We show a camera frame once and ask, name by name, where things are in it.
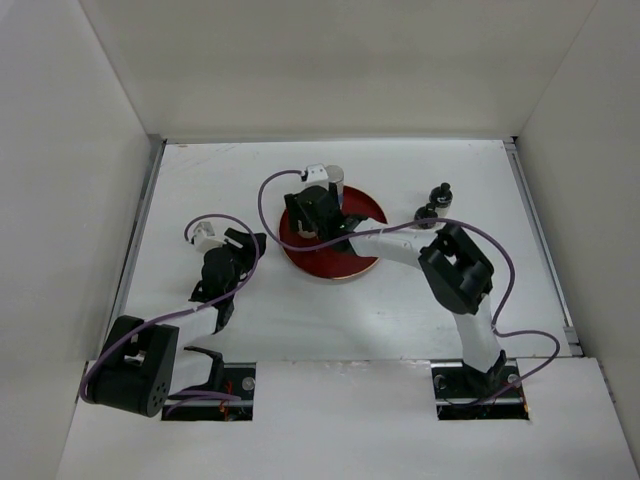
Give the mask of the tall blue label spice jar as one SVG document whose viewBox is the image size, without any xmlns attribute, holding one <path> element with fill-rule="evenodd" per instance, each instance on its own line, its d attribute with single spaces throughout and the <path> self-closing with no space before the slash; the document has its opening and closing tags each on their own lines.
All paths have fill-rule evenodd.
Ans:
<svg viewBox="0 0 640 480">
<path fill-rule="evenodd" d="M 326 172 L 329 182 L 336 185 L 338 202 L 342 204 L 344 199 L 344 170 L 338 165 L 327 165 Z"/>
</svg>

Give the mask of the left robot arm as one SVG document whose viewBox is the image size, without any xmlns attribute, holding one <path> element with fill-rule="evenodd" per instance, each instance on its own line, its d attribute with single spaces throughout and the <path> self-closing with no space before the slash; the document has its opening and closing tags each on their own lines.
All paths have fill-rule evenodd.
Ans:
<svg viewBox="0 0 640 480">
<path fill-rule="evenodd" d="M 192 242 L 206 251 L 190 306 L 155 320 L 118 317 L 81 382 L 84 402 L 170 417 L 193 402 L 214 401 L 226 411 L 243 400 L 222 354 L 198 342 L 228 325 L 236 293 L 266 251 L 266 236 L 229 228 L 218 241 L 199 230 Z"/>
</svg>

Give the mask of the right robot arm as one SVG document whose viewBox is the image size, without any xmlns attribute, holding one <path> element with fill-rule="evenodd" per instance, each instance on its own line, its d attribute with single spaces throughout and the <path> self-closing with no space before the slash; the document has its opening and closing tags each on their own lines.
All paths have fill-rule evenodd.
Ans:
<svg viewBox="0 0 640 480">
<path fill-rule="evenodd" d="M 435 300 L 454 318 L 462 345 L 462 371 L 472 395 L 498 388 L 506 354 L 491 325 L 489 294 L 494 267 L 456 224 L 433 232 L 385 227 L 361 214 L 345 214 L 334 189 L 314 185 L 284 196 L 290 229 L 304 228 L 350 257 L 378 258 L 419 269 Z"/>
</svg>

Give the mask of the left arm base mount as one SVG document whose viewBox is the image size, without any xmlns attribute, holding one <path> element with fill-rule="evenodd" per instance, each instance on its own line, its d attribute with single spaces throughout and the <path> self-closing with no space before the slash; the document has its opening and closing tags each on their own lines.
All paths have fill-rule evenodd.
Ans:
<svg viewBox="0 0 640 480">
<path fill-rule="evenodd" d="M 253 420 L 257 365 L 220 364 L 213 379 L 189 387 L 191 395 L 171 397 L 161 411 L 165 422 L 247 422 Z"/>
</svg>

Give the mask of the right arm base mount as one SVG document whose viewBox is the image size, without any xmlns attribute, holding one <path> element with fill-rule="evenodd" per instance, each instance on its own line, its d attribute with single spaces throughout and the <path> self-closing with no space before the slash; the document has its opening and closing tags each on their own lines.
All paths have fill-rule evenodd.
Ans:
<svg viewBox="0 0 640 480">
<path fill-rule="evenodd" d="M 489 387 L 474 385 L 461 362 L 433 363 L 431 374 L 436 415 L 441 421 L 529 419 L 515 361 L 508 361 Z"/>
</svg>

